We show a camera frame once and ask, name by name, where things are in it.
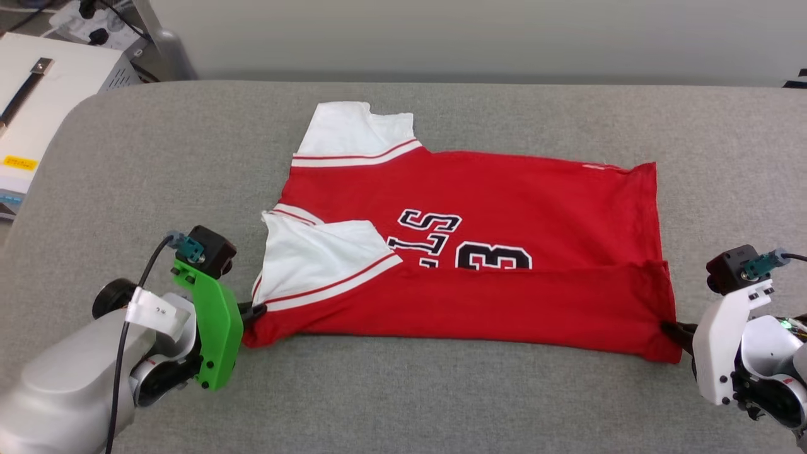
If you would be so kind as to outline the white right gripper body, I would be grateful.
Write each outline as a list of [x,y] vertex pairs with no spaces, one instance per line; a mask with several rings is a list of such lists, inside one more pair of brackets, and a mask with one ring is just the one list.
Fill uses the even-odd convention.
[[734,385],[730,375],[735,371],[741,339],[750,311],[770,303],[772,281],[726,294],[709,305],[695,330],[694,360],[700,396],[714,405],[732,401]]

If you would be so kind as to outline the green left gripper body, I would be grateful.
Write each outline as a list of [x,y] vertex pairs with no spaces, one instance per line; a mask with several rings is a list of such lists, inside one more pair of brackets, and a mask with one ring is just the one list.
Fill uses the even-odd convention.
[[202,388],[220,390],[233,374],[244,334],[234,293],[179,259],[174,260],[172,273],[174,282],[190,291],[196,319],[193,348],[185,361]]

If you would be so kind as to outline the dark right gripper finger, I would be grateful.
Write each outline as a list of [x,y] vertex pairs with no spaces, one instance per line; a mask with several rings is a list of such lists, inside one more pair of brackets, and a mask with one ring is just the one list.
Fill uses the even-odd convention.
[[698,325],[695,323],[668,322],[661,323],[665,336],[688,354],[694,353],[694,334]]

